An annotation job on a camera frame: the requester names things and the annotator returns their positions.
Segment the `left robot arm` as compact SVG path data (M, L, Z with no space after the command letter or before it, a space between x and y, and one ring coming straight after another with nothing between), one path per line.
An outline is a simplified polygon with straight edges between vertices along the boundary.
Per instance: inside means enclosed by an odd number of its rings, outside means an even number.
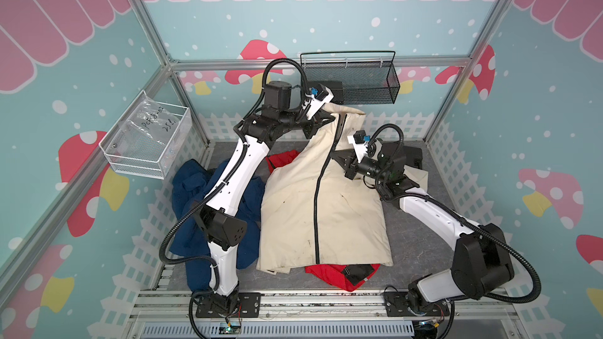
M247 230L246 221L236 217L240 200L260 162L267 157L276 140L292 130L301 130L311 138L320 127L333 121L324 105L331 102L333 93L323 85L311 87L301 64L290 58L270 61L265 74L278 64L294 67L300 75L300 105L291 108L289 83L262 78L262 92L251 110L233 130L238 142L229 163L215 186L179 219L163 240L159 256L165 265L189 261L206 261L212 271L208 290L196 292L192 303L204 297L210 308L223 316L232 315L239 307L239 281L236 272L237 248ZM207 240L209 255L173 259L168 246L189 218L193 218Z

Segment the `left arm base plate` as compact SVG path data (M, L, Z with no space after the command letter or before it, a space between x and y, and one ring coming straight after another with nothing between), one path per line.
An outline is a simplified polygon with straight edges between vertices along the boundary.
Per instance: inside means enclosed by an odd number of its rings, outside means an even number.
M258 318L262 295L235 290L229 296L212 293L202 296L194 307L196 318Z

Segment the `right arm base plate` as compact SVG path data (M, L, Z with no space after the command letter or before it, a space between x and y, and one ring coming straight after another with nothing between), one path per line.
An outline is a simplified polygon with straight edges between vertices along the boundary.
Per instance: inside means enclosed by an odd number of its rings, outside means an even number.
M450 308L444 301L424 301L414 292L384 291L383 300L388 317L442 318L450 316Z

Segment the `red jacket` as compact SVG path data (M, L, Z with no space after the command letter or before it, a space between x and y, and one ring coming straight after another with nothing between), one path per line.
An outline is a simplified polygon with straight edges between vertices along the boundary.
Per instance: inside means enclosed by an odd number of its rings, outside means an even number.
M299 154L299 151L291 150L267 156L265 160L268 164L269 173L272 174L274 170L292 163ZM353 292L369 281L380 267L379 264L311 265L305 267L305 272L333 287Z

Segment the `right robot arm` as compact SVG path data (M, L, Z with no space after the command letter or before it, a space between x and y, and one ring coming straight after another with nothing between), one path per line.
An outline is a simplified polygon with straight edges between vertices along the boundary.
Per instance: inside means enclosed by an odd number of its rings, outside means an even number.
M345 177L371 179L372 188L383 201L400 204L403 212L427 226L452 249L450 268L408 285L405 298L411 313L422 315L445 301L491 298L528 304L541 295L542 282L536 269L507 243L502 229L496 224L471 221L430 196L422 187L426 171L408 165L400 141L378 146L362 137L351 144L350 149L330 153ZM515 278L515 263L527 271L531 290L519 297L497 294L496 289Z

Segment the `beige jacket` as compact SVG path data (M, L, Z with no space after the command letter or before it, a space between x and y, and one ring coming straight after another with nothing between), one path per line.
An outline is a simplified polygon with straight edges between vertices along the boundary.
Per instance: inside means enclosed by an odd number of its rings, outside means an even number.
M257 270L288 273L310 265L393 265L383 204L360 179L350 180L331 157L366 115L328 104L321 127L292 163L269 176L261 209Z

